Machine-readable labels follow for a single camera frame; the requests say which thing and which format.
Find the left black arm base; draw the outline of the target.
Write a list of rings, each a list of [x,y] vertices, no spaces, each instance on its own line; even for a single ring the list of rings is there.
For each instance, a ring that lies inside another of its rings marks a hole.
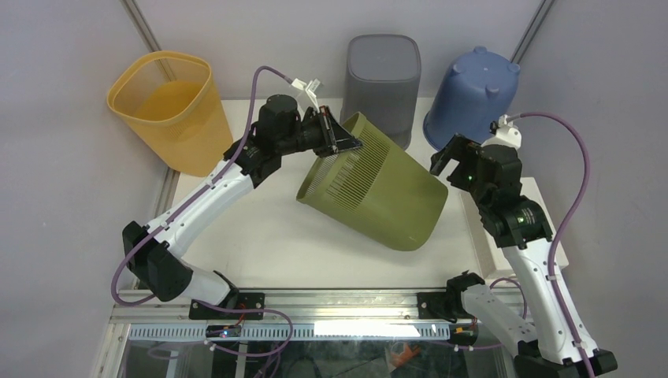
[[[227,277],[213,271],[193,279],[205,298],[192,298],[188,319],[193,321],[256,321],[264,318],[265,293],[240,290]]]

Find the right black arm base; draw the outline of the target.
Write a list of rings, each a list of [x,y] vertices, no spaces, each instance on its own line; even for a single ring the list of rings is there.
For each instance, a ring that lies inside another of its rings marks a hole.
[[[461,319],[472,320],[463,306],[462,293],[469,287],[485,284],[474,272],[465,271],[450,278],[446,287],[436,291],[423,291],[416,294],[418,318],[421,320],[441,319],[456,324]]]

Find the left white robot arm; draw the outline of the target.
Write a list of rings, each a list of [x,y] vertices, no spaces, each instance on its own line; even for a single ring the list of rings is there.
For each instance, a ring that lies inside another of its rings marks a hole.
[[[122,265],[148,288],[150,298],[206,302],[211,314],[227,320],[236,312],[238,290],[222,273],[186,263],[183,256],[190,245],[226,209],[274,174],[283,157],[312,151],[329,158],[362,145],[328,106],[310,106],[300,113],[293,97],[275,94],[185,199],[145,225],[132,221],[124,227]]]

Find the yellow mesh waste bin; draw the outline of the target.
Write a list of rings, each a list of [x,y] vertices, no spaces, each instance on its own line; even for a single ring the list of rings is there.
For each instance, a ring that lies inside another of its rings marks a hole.
[[[200,57],[149,53],[119,76],[106,103],[177,172],[207,176],[232,145],[213,70]]]

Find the blue plastic bucket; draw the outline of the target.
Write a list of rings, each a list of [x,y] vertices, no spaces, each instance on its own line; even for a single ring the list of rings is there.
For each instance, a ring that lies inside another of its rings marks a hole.
[[[423,120],[434,150],[456,134],[477,143],[488,139],[490,123],[507,112],[517,93],[521,66],[476,46],[452,61]]]

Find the grey mesh waste bin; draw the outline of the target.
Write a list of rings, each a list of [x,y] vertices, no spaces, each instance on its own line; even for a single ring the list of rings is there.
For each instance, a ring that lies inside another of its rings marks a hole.
[[[410,145],[421,81],[421,55],[406,35],[354,37],[347,47],[340,119],[356,113],[402,149]]]

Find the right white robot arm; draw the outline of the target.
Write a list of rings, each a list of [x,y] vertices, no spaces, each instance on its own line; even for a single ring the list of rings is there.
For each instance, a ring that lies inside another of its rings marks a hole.
[[[485,280],[464,272],[447,281],[438,317],[475,318],[506,347],[519,377],[597,377],[618,368],[616,357],[589,336],[550,249],[552,230],[542,207],[521,194],[522,164],[516,148],[482,146],[455,135],[431,157],[438,176],[452,160],[447,178],[470,194],[484,230],[510,263],[532,321],[498,300]]]

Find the green mesh waste bin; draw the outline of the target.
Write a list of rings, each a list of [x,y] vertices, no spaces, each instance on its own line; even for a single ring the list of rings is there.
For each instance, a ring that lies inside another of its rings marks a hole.
[[[318,158],[297,201],[392,250],[421,248],[440,219],[447,186],[363,114],[343,128],[362,147]]]

